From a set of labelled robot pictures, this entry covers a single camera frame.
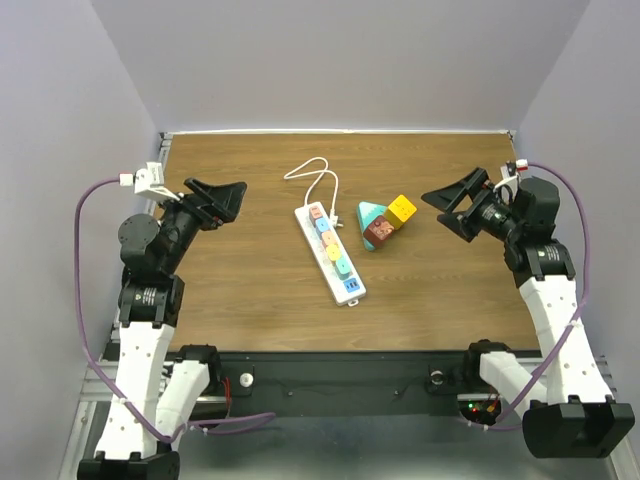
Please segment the pink charger plug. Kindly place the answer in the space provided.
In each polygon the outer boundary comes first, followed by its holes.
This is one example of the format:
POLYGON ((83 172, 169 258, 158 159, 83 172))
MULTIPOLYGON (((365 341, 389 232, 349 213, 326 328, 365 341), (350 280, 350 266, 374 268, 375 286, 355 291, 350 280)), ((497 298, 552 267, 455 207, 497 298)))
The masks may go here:
POLYGON ((309 207, 309 219, 315 224, 318 219, 322 219, 324 214, 321 212, 318 206, 310 206, 309 207))

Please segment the blue charger plug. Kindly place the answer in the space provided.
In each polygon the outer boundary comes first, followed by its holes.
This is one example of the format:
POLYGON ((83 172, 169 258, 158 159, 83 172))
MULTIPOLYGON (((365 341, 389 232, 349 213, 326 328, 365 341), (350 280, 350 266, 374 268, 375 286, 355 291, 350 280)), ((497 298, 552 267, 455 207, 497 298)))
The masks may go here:
POLYGON ((314 220, 314 228, 319 236, 322 236, 323 233, 330 231, 329 223, 324 217, 314 220))

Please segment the salmon charger plug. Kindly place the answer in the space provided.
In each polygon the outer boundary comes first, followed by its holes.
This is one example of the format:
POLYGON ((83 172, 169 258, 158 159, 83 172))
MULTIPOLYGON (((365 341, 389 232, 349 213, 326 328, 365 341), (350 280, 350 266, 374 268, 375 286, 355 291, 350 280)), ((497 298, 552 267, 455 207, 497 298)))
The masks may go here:
POLYGON ((327 248, 327 247, 329 247, 331 245, 336 245, 337 244, 336 237, 330 230, 324 231, 321 234, 321 240, 322 240, 324 248, 327 248))

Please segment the yellow charger plug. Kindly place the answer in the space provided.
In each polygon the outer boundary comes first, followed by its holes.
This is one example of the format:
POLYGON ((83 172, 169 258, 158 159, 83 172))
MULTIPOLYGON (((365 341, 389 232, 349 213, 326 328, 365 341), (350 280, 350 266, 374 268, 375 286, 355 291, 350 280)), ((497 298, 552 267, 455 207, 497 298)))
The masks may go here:
POLYGON ((342 257, 341 249, 337 244, 331 245, 325 248, 325 251, 326 251, 327 257, 333 263, 337 262, 342 257))

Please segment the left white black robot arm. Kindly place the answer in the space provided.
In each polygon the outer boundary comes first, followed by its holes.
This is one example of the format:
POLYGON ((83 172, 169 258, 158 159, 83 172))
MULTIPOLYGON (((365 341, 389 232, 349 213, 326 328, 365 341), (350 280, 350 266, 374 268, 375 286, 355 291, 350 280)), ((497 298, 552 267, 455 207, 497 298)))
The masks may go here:
POLYGON ((119 227, 123 277, 118 297, 119 360, 108 377, 93 357, 90 368, 111 391, 108 417, 79 479, 176 479, 181 436, 201 394, 222 382, 219 352, 210 345, 181 348, 168 385, 161 384, 178 323, 185 283, 176 270, 196 235, 236 220, 245 182, 184 182, 188 194, 159 187, 160 218, 136 214, 119 227))

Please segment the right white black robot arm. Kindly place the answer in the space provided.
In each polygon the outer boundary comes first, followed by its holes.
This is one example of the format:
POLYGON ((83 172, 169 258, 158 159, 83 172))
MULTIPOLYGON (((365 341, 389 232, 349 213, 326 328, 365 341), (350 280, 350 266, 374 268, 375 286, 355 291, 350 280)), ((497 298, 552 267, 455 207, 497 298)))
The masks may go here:
POLYGON ((472 390, 492 387, 506 404, 479 428, 510 431, 508 419, 517 415, 536 458, 605 458, 632 429, 635 415, 629 404, 615 400, 584 330, 589 285, 576 283, 569 250, 554 237, 559 189, 539 177, 522 177, 526 168, 524 162, 507 163, 498 183, 476 168, 421 197, 438 210, 438 222, 463 240, 486 232, 502 242, 543 356, 527 371, 505 344, 481 340, 469 345, 460 378, 472 390))

